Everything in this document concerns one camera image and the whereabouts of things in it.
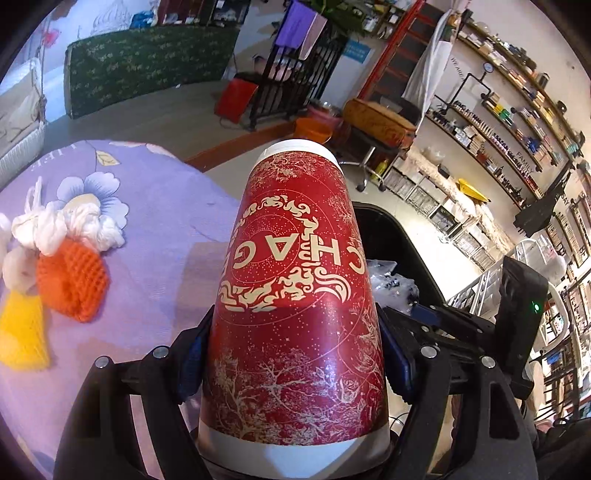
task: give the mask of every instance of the green mattress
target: green mattress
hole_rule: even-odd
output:
[[[238,33],[232,27],[171,25],[76,41],[66,50],[66,112],[78,118],[156,90],[220,80]]]

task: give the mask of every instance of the white curtain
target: white curtain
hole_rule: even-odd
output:
[[[431,105],[431,100],[435,95],[435,88],[441,81],[449,55],[452,52],[453,44],[451,42],[439,40],[447,24],[447,19],[455,11],[462,12],[465,10],[468,3],[469,0],[451,1],[451,8],[439,19],[429,45],[427,45],[425,52],[419,59],[408,80],[406,90],[402,94],[402,98],[417,105],[421,110],[419,125],[422,123],[429,105]]]

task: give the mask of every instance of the plastic bag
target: plastic bag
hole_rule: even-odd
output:
[[[372,293],[381,307],[390,307],[410,315],[418,300],[418,287],[414,280],[392,273],[396,265],[396,262],[368,260]]]

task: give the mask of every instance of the orange bucket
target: orange bucket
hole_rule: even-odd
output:
[[[313,118],[298,118],[295,121],[294,138],[304,138],[313,142],[324,144],[332,136],[332,129]]]

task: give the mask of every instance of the metal screw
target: metal screw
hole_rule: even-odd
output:
[[[109,357],[108,356],[100,356],[95,360],[95,367],[96,368],[104,368],[109,365]]]
[[[164,358],[168,355],[168,347],[166,346],[159,346],[154,349],[152,352],[154,358]]]
[[[435,358],[437,356],[437,350],[431,345],[425,345],[424,347],[421,347],[421,355],[427,358]]]
[[[491,356],[483,356],[480,361],[482,362],[482,365],[484,365],[487,368],[494,368],[494,366],[496,365],[495,359]]]

